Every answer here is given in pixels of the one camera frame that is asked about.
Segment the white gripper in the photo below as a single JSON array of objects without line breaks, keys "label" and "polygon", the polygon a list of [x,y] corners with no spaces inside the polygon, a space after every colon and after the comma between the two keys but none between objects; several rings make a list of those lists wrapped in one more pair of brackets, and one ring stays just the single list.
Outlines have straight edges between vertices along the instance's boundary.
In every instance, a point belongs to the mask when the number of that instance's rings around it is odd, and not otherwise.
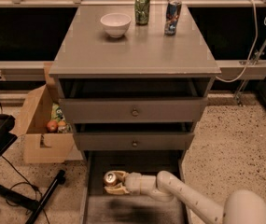
[{"label": "white gripper", "polygon": [[105,186],[105,191],[113,195],[139,195],[141,193],[141,177],[139,173],[130,173],[124,171],[113,171],[120,182],[125,180],[125,186],[122,183],[118,183],[115,186]]}]

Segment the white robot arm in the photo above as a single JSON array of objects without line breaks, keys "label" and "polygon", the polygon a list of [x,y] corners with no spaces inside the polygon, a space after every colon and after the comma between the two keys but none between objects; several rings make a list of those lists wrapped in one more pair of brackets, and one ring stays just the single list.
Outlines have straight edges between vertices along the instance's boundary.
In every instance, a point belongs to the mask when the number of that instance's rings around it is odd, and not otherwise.
[{"label": "white robot arm", "polygon": [[236,190],[221,206],[167,171],[157,175],[109,171],[103,180],[105,191],[113,195],[146,195],[161,202],[177,198],[205,224],[266,224],[266,202],[250,190]]}]

